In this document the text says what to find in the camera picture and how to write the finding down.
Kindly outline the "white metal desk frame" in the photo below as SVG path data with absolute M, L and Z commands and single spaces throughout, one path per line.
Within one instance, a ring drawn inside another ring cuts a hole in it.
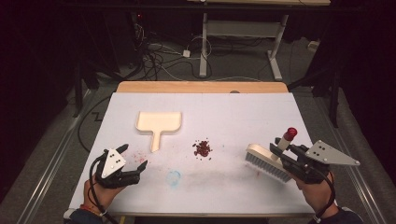
M 330 0 L 189 0 L 191 2 L 201 2 L 204 7 L 215 4 L 236 5 L 241 7 L 284 7 L 293 9 L 294 7 L 328 7 Z M 282 81 L 276 55 L 281 39 L 287 26 L 289 13 L 283 13 L 279 21 L 226 21 L 220 19 L 210 20 L 207 13 L 203 14 L 202 39 L 199 77 L 208 77 L 209 62 L 208 56 L 211 53 L 212 45 L 209 43 L 210 36 L 233 36 L 233 37 L 258 37 L 273 38 L 275 44 L 271 50 L 266 51 L 268 63 L 272 69 L 275 81 Z

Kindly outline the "person's left hand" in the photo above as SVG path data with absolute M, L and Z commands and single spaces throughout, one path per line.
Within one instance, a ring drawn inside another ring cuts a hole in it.
M 117 189 L 106 189 L 96 183 L 95 177 L 88 179 L 84 183 L 83 205 L 88 206 L 101 213 L 112 204 L 115 197 L 124 190 L 124 187 Z

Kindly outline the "pile of red scraps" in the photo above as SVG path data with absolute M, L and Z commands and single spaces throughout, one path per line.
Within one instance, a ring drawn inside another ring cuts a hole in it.
M 208 140 L 195 142 L 192 147 L 194 148 L 193 154 L 197 159 L 207 158 L 212 152 L 212 148 Z

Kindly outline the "white brush with red-tipped handle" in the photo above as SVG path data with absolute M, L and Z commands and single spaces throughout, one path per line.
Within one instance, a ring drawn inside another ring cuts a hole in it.
M 291 141 L 297 135 L 297 130 L 293 127 L 289 127 L 287 131 L 283 134 L 282 142 L 286 148 L 290 145 Z M 290 176 L 287 174 L 287 171 L 283 168 L 283 164 L 280 159 L 274 161 L 271 156 L 273 153 L 260 145 L 249 144 L 246 149 L 246 161 L 251 164 L 261 168 L 264 172 L 272 175 L 283 182 L 288 182 L 290 180 Z

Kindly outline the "dark metal stand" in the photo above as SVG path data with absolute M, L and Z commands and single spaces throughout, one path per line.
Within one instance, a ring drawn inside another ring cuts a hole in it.
M 317 71 L 307 72 L 304 77 L 291 82 L 287 88 L 289 91 L 297 87 L 311 87 L 314 97 L 329 96 L 329 119 L 334 128 L 338 127 L 337 107 L 340 86 L 340 73 L 335 63 L 329 63 Z

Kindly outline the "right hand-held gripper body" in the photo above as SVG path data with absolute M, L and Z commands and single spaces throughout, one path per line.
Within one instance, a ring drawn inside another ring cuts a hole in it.
M 361 163 L 338 149 L 318 140 L 312 147 L 290 145 L 287 147 L 297 156 L 293 159 L 280 156 L 283 168 L 305 184 L 320 184 L 330 172 L 330 165 L 359 166 Z

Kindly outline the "person's right hand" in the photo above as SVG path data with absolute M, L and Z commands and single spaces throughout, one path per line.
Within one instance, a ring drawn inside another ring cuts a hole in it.
M 293 179 L 296 182 L 297 188 L 303 193 L 305 201 L 312 207 L 317 215 L 323 208 L 326 208 L 326 211 L 322 214 L 322 218 L 334 216 L 339 212 L 335 203 L 327 206 L 332 191 L 325 180 L 320 184 L 305 184 L 304 181 L 295 176 Z

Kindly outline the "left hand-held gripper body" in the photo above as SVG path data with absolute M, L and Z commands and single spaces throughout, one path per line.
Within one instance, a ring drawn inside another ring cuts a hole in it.
M 96 181 L 106 189 L 117 189 L 135 185 L 140 181 L 140 172 L 123 172 L 126 160 L 116 149 L 105 150 L 95 172 Z

